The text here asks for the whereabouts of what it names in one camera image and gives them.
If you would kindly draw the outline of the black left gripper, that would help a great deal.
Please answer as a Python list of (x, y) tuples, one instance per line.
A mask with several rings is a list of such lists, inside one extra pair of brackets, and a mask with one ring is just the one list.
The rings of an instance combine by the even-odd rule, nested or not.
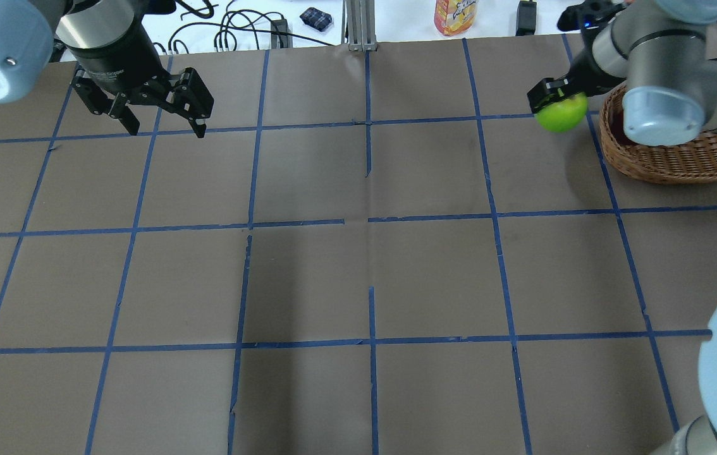
[(199, 18), (214, 9), (192, 8), (184, 1), (69, 1), (56, 37), (78, 63), (71, 86), (88, 111), (118, 120), (131, 136), (140, 121), (133, 106), (156, 106), (189, 122), (205, 138), (214, 97), (199, 72), (185, 68), (171, 74), (162, 64), (142, 20), (184, 8)]

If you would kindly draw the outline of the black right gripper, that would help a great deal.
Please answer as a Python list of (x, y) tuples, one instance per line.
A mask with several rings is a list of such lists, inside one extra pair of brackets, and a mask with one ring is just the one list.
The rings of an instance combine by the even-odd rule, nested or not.
[(569, 100), (578, 94), (587, 97), (603, 95), (625, 80), (611, 75), (596, 62), (592, 50), (584, 50), (572, 61), (569, 72), (559, 78), (543, 78), (528, 92), (532, 114), (538, 114), (552, 104)]

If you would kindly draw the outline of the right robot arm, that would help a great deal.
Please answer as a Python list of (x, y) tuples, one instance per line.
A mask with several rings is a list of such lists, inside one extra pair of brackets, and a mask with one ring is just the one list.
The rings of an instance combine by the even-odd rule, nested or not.
[[(717, 59), (706, 57), (706, 29), (717, 22), (717, 1), (584, 1), (558, 20), (578, 30), (584, 48), (566, 74), (543, 78), (528, 91), (538, 122), (575, 98), (620, 85), (623, 132), (639, 146), (674, 147), (700, 133), (717, 133)], [(699, 350), (699, 390), (705, 414), (684, 426), (658, 454), (717, 454), (717, 309), (710, 339)]]

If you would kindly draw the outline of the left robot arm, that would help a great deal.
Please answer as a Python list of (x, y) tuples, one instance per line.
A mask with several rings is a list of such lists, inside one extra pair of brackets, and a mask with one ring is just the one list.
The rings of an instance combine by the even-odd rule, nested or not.
[(21, 100), (61, 43), (78, 63), (71, 86), (88, 111), (113, 118), (131, 135), (132, 106), (156, 106), (206, 133), (214, 97), (199, 72), (171, 74), (142, 20), (168, 15), (177, 1), (0, 1), (0, 104)]

